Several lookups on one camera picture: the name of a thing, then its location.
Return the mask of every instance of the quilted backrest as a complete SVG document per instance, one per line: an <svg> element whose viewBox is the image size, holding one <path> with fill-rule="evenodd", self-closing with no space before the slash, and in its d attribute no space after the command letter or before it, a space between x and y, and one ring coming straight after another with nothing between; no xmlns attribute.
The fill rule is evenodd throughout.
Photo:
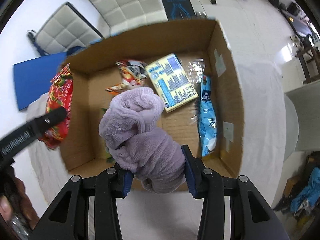
<svg viewBox="0 0 320 240"><path fill-rule="evenodd" d="M151 22L166 21L161 0L90 0L109 26L130 29Z"/></svg>
<svg viewBox="0 0 320 240"><path fill-rule="evenodd" d="M47 53L67 51L73 46L87 47L91 41L103 38L73 6L60 6L36 35L36 42Z"/></svg>

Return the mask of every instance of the blue plastic wrapper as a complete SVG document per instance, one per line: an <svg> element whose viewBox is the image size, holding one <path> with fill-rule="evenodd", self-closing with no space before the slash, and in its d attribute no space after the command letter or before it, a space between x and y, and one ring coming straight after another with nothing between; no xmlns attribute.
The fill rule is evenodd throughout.
<svg viewBox="0 0 320 240"><path fill-rule="evenodd" d="M201 156L214 150L217 141L217 119L211 103L211 78L202 75L198 131L201 141Z"/></svg>

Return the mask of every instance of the blue board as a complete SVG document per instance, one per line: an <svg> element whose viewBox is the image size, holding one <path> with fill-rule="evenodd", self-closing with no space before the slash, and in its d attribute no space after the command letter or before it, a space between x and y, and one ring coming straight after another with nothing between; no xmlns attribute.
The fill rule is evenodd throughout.
<svg viewBox="0 0 320 240"><path fill-rule="evenodd" d="M62 52L13 65L14 87L19 110L28 107L49 91L50 81L66 57L67 54Z"/></svg>

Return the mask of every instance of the plush purple cloth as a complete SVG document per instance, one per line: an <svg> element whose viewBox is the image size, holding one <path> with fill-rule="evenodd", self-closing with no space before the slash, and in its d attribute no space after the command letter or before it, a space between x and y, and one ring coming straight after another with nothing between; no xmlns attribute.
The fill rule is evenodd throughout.
<svg viewBox="0 0 320 240"><path fill-rule="evenodd" d="M113 98L99 125L116 162L155 193L172 192L185 181L180 145L156 127L163 109L151 88L135 88Z"/></svg>

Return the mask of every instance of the yellow box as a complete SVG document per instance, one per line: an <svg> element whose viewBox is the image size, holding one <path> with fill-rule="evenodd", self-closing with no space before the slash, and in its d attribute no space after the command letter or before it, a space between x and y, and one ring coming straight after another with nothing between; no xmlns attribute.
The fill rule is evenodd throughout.
<svg viewBox="0 0 320 240"><path fill-rule="evenodd" d="M163 57L146 66L146 70L167 112L198 97L176 55Z"/></svg>

